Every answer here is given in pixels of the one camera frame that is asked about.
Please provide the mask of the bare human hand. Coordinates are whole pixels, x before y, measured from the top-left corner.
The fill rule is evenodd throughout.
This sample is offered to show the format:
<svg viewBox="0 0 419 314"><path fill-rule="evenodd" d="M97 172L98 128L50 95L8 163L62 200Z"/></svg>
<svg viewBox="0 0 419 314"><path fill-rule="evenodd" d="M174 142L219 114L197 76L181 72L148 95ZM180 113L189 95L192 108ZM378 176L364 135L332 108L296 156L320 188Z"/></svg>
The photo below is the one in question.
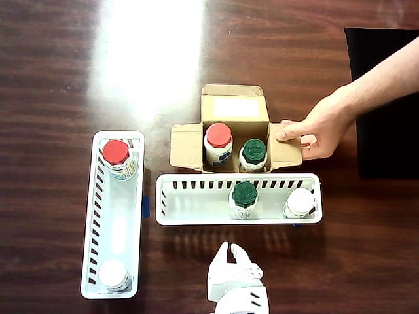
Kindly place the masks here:
<svg viewBox="0 0 419 314"><path fill-rule="evenodd" d="M282 120L276 139L286 142L299 138L303 160L328 158L355 120L355 104L350 87L342 86L320 100L304 120Z"/></svg>

